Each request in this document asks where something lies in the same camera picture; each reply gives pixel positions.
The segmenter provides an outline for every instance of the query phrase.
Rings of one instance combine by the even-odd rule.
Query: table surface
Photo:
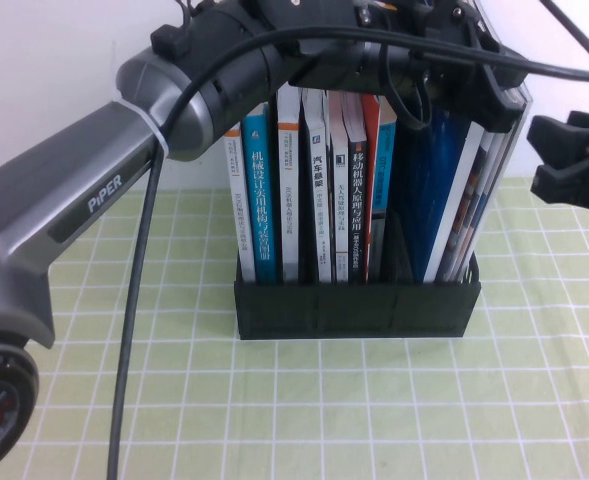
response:
[[[57,340],[0,479],[105,478],[142,194],[52,266]],[[126,479],[589,478],[589,212],[507,179],[463,339],[238,341],[229,191],[159,195],[121,450]]]

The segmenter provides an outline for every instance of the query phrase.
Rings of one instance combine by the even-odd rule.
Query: white wall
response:
[[[589,32],[589,0],[557,0]],[[580,48],[537,0],[483,2],[503,42],[530,58],[589,66]],[[0,1],[0,165],[111,98],[118,65],[177,24],[172,0]],[[531,77],[533,113],[565,119],[589,111],[589,85]],[[509,173],[531,175],[537,158],[524,139]],[[221,145],[191,164],[168,162],[165,187],[227,185]]]
[[[538,0],[481,0],[502,43],[531,60],[589,69],[589,55],[547,12]],[[555,0],[589,36],[589,0]],[[534,98],[532,115],[566,121],[571,110],[589,112],[589,84],[530,76],[527,87]],[[532,176],[541,163],[523,135],[506,172]]]
[[[118,66],[180,20],[172,0],[0,1],[0,165],[107,103]],[[163,186],[226,186],[223,158],[167,162]]]

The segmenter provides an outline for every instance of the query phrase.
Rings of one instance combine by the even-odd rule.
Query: book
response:
[[[303,112],[307,134],[307,162],[316,234],[318,281],[332,282],[327,144],[322,90],[304,89]]]
[[[368,146],[365,269],[366,281],[376,282],[383,259],[396,114],[385,97],[363,95],[362,98]]]
[[[463,278],[467,264],[469,263],[472,253],[474,253],[474,248],[476,247],[476,242],[478,241],[478,232],[480,232],[483,228],[483,223],[487,213],[487,205],[489,205],[492,194],[495,190],[495,186],[500,182],[503,172],[505,171],[505,167],[507,167],[508,155],[506,155],[506,151],[509,148],[511,142],[512,139],[508,136],[505,136],[498,149],[498,158],[492,166],[492,171],[489,174],[485,189],[483,190],[483,193],[478,201],[476,211],[474,212],[470,223],[470,228],[467,233],[469,239],[467,241],[467,245],[464,245],[465,253],[459,256],[456,266],[450,277],[452,281],[461,280]]]
[[[332,135],[330,132],[330,97],[323,91],[323,123],[325,123],[325,152],[327,159],[327,209],[330,218],[330,259],[332,282],[336,281],[336,238],[334,238],[334,168],[332,168]]]
[[[334,174],[334,242],[336,266],[336,282],[349,281],[349,197],[348,197],[348,139],[343,111],[341,94],[329,92],[329,131],[332,144],[332,171]]]
[[[467,213],[465,214],[465,218],[463,219],[463,227],[461,228],[459,239],[454,249],[454,262],[452,265],[450,265],[449,270],[445,272],[446,281],[456,281],[456,274],[461,264],[463,263],[469,242],[472,239],[472,235],[474,234],[477,226],[478,217],[476,217],[476,215],[478,207],[481,205],[481,209],[485,208],[485,198],[487,196],[486,188],[489,190],[489,187],[491,186],[490,177],[495,175],[495,172],[500,165],[500,163],[497,163],[499,162],[498,150],[504,139],[505,135],[501,134],[495,134],[494,138],[492,139],[492,143],[487,154],[488,160],[485,164],[485,167],[483,168],[483,172],[481,173],[476,189],[474,190],[472,201],[470,202],[470,206],[467,210]]]
[[[258,283],[277,283],[272,215],[271,162],[267,103],[257,105],[241,122],[246,158],[247,190]]]
[[[276,102],[283,282],[296,283],[299,278],[300,89],[285,84],[279,89]]]
[[[241,276],[246,283],[256,281],[254,250],[252,241],[251,218],[247,200],[247,183],[245,182],[245,156],[241,141],[241,125],[237,123],[223,137],[227,169],[230,175],[232,207],[238,241],[238,256],[241,263]]]
[[[365,281],[365,177],[367,172],[367,136],[361,96],[341,93],[343,121],[348,138],[349,166],[349,282]]]
[[[421,132],[397,128],[404,155],[394,162],[390,202],[401,218],[418,283],[436,279],[482,135],[480,125],[438,108]]]
[[[458,205],[458,210],[456,211],[456,216],[454,217],[452,230],[450,231],[447,243],[445,244],[443,258],[441,259],[441,264],[438,267],[438,271],[436,273],[436,279],[438,281],[446,281],[448,279],[449,274],[456,262],[456,247],[459,244],[459,241],[462,243],[461,232],[463,230],[463,223],[467,217],[470,205],[472,204],[474,192],[476,191],[476,187],[479,184],[481,173],[483,172],[483,169],[487,163],[488,151],[492,144],[493,138],[494,134],[489,132],[483,133],[483,137],[481,138],[481,144],[478,147],[476,158],[472,164],[472,171],[470,172],[470,176],[467,179],[467,184],[465,185],[465,190],[463,191],[463,197],[461,198],[461,201]]]

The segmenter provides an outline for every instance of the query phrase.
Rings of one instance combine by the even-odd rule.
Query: bookend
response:
[[[476,258],[461,283],[393,282],[401,265],[393,255],[393,236],[386,241],[388,268],[381,283],[256,285],[244,283],[237,269],[241,339],[463,336],[481,291]]]

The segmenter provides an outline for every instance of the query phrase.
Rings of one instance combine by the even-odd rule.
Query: red book spine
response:
[[[365,203],[365,282],[368,280],[370,245],[372,242],[372,203],[374,201],[374,174],[376,172],[376,148],[381,107],[374,95],[363,95],[363,116],[367,134],[367,197]]]

